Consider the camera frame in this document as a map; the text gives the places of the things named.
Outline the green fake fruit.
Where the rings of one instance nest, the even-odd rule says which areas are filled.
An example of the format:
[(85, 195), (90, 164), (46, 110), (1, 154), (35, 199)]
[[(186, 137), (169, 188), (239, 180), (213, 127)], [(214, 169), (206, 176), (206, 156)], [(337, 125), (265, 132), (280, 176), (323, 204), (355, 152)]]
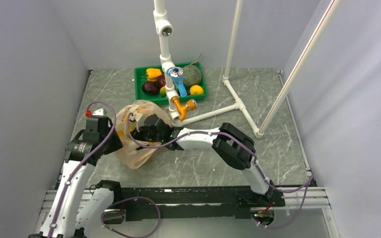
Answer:
[(165, 98), (165, 97), (167, 96), (167, 93), (166, 93), (166, 87), (165, 87), (165, 86), (163, 86), (163, 87), (160, 88), (160, 90), (159, 90), (159, 94), (160, 94), (160, 96), (161, 96), (162, 98)]

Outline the dark red fake apple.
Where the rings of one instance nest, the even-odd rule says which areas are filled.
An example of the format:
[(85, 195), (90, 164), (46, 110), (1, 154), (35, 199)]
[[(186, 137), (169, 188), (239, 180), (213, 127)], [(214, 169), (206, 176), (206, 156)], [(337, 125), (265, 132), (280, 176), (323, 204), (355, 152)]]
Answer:
[(150, 80), (145, 81), (143, 85), (141, 86), (141, 89), (145, 94), (148, 94), (148, 95), (159, 94), (159, 88), (156, 82), (154, 81), (150, 81)]

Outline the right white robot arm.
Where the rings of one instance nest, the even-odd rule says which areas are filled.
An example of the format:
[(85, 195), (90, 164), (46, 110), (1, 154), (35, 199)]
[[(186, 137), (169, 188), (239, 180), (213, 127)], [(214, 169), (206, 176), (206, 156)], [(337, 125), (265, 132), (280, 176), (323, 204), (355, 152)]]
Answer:
[(135, 126), (128, 136), (140, 147), (166, 147), (172, 151), (213, 149), (229, 167), (242, 172), (256, 204), (265, 206), (272, 200), (272, 184), (261, 171), (254, 141), (232, 124), (225, 122), (217, 128), (197, 130), (170, 126), (156, 114), (145, 119), (129, 114), (127, 123), (132, 122)]

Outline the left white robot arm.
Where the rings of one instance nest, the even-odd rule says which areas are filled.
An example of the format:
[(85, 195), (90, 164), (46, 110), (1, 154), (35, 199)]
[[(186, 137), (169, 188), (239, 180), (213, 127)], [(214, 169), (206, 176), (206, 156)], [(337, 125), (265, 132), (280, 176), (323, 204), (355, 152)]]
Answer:
[(54, 201), (38, 233), (30, 237), (85, 238), (98, 212), (119, 207), (123, 201), (120, 183), (103, 180), (84, 208), (79, 208), (98, 160), (122, 146), (113, 120), (108, 116), (89, 116), (85, 129), (65, 147), (62, 178)]

